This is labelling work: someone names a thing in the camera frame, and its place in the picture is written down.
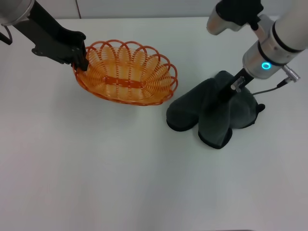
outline orange wicker basket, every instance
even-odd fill
[[[178,72],[170,60],[153,47],[134,41],[95,42],[87,47],[87,59],[87,71],[73,68],[76,80],[85,90],[106,100],[160,105],[178,87]]]

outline gray towel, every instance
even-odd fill
[[[254,124],[258,113],[265,108],[247,88],[228,102],[217,103],[220,90],[232,78],[228,72],[221,71],[175,100],[167,110],[168,125],[173,130],[185,131],[199,122],[200,139],[213,148],[224,147],[232,137],[232,128]]]

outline metal screw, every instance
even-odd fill
[[[244,76],[239,77],[232,85],[231,89],[235,90],[237,93],[241,92],[240,86],[245,82]]]

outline white wall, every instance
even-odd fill
[[[78,18],[75,0],[38,0],[56,18]],[[209,16],[218,0],[78,0],[83,18]],[[264,13],[280,15],[292,0],[262,0]]]
[[[75,0],[37,0],[37,2],[54,18],[78,18]]]

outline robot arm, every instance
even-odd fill
[[[13,25],[30,39],[34,54],[87,70],[86,36],[60,26],[35,0],[1,0],[0,24]],[[2,40],[9,43],[3,35]]]
[[[261,0],[221,0],[217,4],[207,23],[211,34],[227,28],[238,31],[249,24],[258,37],[244,54],[243,69],[225,94],[233,95],[252,79],[267,79],[280,69],[288,76],[284,83],[300,79],[287,64],[308,46],[307,8],[308,1],[295,0],[293,8],[274,22],[266,15],[258,16],[263,10]]]

